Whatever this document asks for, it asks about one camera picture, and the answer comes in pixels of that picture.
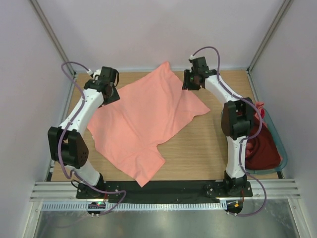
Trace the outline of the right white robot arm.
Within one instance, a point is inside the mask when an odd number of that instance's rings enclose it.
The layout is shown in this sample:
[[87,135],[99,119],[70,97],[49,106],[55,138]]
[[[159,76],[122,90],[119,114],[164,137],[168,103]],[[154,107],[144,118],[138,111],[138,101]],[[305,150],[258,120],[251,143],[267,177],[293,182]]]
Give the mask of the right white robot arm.
[[226,136],[228,160],[224,172],[223,191],[228,196],[252,196],[250,183],[245,174],[246,138],[253,124],[253,102],[236,94],[215,69],[209,69],[204,57],[191,57],[190,69],[184,71],[183,90],[211,92],[223,104],[221,129]]

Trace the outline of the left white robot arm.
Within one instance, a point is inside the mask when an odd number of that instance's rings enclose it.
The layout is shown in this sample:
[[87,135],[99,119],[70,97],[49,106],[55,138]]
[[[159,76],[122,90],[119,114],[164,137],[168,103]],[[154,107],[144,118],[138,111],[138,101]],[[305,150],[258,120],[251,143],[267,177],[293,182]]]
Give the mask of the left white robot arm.
[[97,109],[120,99],[116,89],[119,72],[107,66],[86,72],[90,79],[84,87],[71,78],[81,97],[70,115],[58,127],[48,130],[48,140],[51,159],[60,164],[65,177],[76,176],[93,198],[100,198],[106,193],[104,179],[88,160],[84,132]]

